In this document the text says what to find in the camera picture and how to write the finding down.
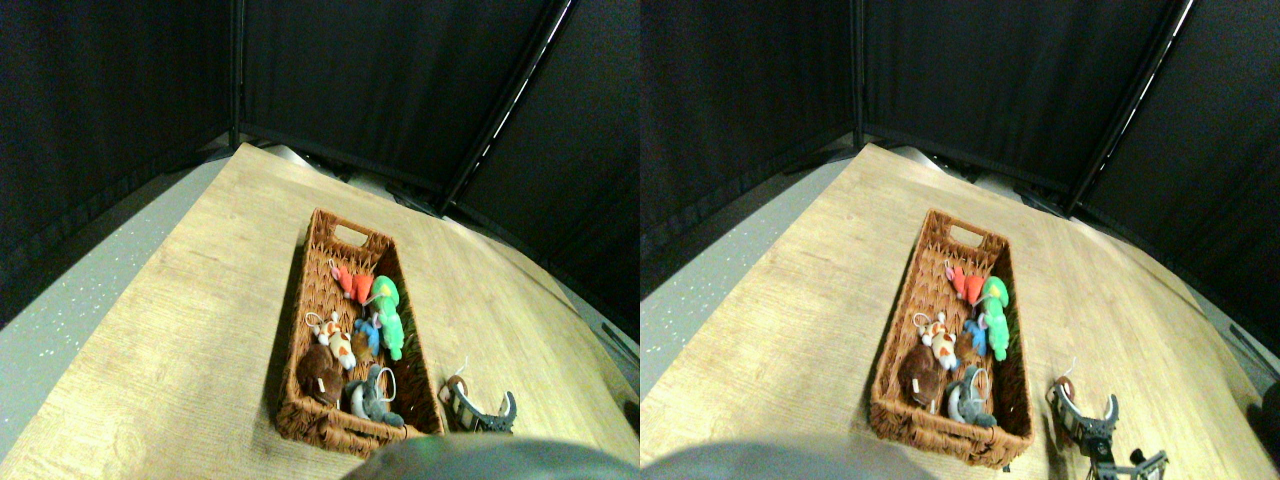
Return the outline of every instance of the basket handle hole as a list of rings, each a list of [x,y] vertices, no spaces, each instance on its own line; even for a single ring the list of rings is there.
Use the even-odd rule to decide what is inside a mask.
[[[339,242],[343,242],[343,243],[347,243],[347,244],[351,244],[351,246],[356,246],[356,247],[364,247],[365,242],[369,241],[369,236],[366,236],[364,233],[360,233],[360,232],[356,232],[356,230],[352,230],[352,229],[347,228],[346,225],[334,225],[333,227],[333,237],[337,238]]]
[[[983,237],[977,232],[970,232],[965,229],[964,227],[951,225],[950,233],[951,233],[951,239],[956,241],[960,244],[965,244],[974,248],[982,244]]]

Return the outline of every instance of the red plush toy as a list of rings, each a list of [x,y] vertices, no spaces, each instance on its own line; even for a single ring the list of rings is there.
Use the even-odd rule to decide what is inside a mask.
[[[978,297],[982,294],[982,284],[987,279],[978,275],[964,274],[959,266],[946,266],[947,280],[951,280],[951,285],[956,289],[956,297],[963,298],[969,302],[969,305],[978,303]]]
[[[329,260],[329,273],[342,287],[343,297],[353,298],[360,305],[369,301],[369,291],[374,285],[372,275],[352,275],[347,271],[347,266],[335,266],[333,259]]]

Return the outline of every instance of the wicker basket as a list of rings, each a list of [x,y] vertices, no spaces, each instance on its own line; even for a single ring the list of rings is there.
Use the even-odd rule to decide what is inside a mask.
[[[338,225],[362,233],[367,239],[361,246],[346,243],[334,236]],[[404,324],[403,357],[399,361],[390,361],[384,349],[375,361],[396,374],[396,392],[387,389],[389,383],[387,376],[380,381],[384,392],[396,394],[390,402],[390,411],[404,417],[402,428],[360,419],[339,411],[335,406],[325,406],[303,394],[294,378],[293,371],[298,358],[306,353],[311,343],[316,342],[311,328],[307,326],[306,312],[316,312],[328,319],[332,311],[338,311],[342,315],[342,329],[347,333],[352,332],[355,320],[361,314],[360,306],[352,300],[343,298],[338,282],[329,275],[329,259],[339,266],[347,266],[352,274],[387,275],[399,287],[399,314]],[[436,383],[426,369],[426,360],[416,338],[417,328],[413,323],[410,289],[401,271],[396,242],[381,233],[316,209],[311,214],[302,269],[293,330],[288,333],[291,340],[280,387],[283,390],[280,411],[275,417],[280,435],[329,451],[369,457],[375,449],[389,443],[426,434],[443,434],[444,415],[433,389]],[[343,372],[343,380],[364,380],[369,375],[370,365],[367,361],[360,362],[355,369]],[[342,399],[342,404],[347,404],[347,398]]]
[[[968,246],[952,237],[952,227],[982,237],[977,246]],[[902,392],[897,370],[911,347],[920,343],[911,323],[915,312],[931,317],[938,311],[947,312],[947,332],[961,332],[963,317],[970,314],[969,305],[956,298],[955,289],[943,273],[945,262],[960,266],[965,274],[996,275],[1005,280],[1011,301],[1005,310],[1009,320],[1009,356],[997,362],[991,353],[978,361],[991,375],[979,389],[989,392],[984,408],[996,416],[998,426],[979,428],[951,420],[943,408],[929,413],[916,407],[909,392]],[[1009,241],[979,229],[950,215],[931,210],[915,244],[911,264],[897,306],[884,335],[884,346],[876,362],[876,381],[872,384],[870,425],[881,438],[902,442],[927,452],[955,456],[969,465],[1002,467],[1009,465],[1032,443],[1030,396],[1027,389],[1027,365],[1018,315],[1018,293],[1014,283],[1012,259]],[[968,365],[947,372],[945,381],[959,380]]]

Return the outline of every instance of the green plush toy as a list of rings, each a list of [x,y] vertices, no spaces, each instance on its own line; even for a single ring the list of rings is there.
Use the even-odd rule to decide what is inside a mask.
[[[390,352],[392,360],[401,360],[404,355],[402,348],[404,348],[404,325],[401,324],[399,314],[396,312],[396,307],[399,306],[399,291],[396,289],[396,283],[387,276],[378,276],[374,279],[374,285],[370,292],[374,297],[369,301],[374,305],[374,326],[381,325],[383,344],[387,351]]]
[[[1009,320],[1005,319],[1005,307],[1009,306],[1009,289],[1000,278],[991,276],[982,285],[982,314],[978,315],[978,325],[987,325],[987,340],[997,361],[1004,361],[1009,356]]]

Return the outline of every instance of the gray floor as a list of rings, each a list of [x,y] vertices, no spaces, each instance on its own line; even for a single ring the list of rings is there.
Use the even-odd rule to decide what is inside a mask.
[[[311,166],[288,147],[266,150]],[[67,271],[0,330],[0,385],[5,385],[0,389],[0,458],[9,453],[106,311],[227,161],[151,180],[67,241],[60,255],[46,260],[49,268],[61,265]],[[392,198],[385,179],[378,175],[360,173],[348,184]],[[637,388],[639,365],[632,356],[639,346],[570,288],[561,288],[623,376]],[[625,347],[612,342],[604,329],[613,329]]]
[[[943,170],[913,147],[893,148],[893,152],[929,168]],[[782,232],[836,179],[849,163],[847,159],[831,163],[795,175],[799,178],[780,179],[776,177],[756,188],[765,191],[764,196],[776,195],[776,197],[755,198],[762,193],[753,191],[708,220],[707,224],[712,224],[712,227],[691,233],[691,236],[707,236],[727,230],[723,236],[710,241],[701,253],[640,302],[640,351],[644,358],[640,366],[641,399],[648,396],[658,378],[671,366],[689,338],[701,328],[721,301],[746,275],[751,265],[764,255]],[[959,177],[954,172],[947,173]],[[781,186],[772,186],[771,182],[781,183]],[[974,184],[1020,201],[1019,195],[1014,193],[1016,182],[1009,177],[983,174]],[[730,218],[732,221],[741,220],[727,227],[714,225],[723,223],[723,218]],[[1262,358],[1244,348],[1243,343],[1229,330],[1234,321],[1198,292],[1193,291],[1193,293],[1210,323],[1222,334],[1254,387],[1258,392],[1266,392],[1276,383],[1272,371],[1280,369],[1280,360],[1267,352],[1257,340],[1249,339],[1248,342],[1262,352]]]

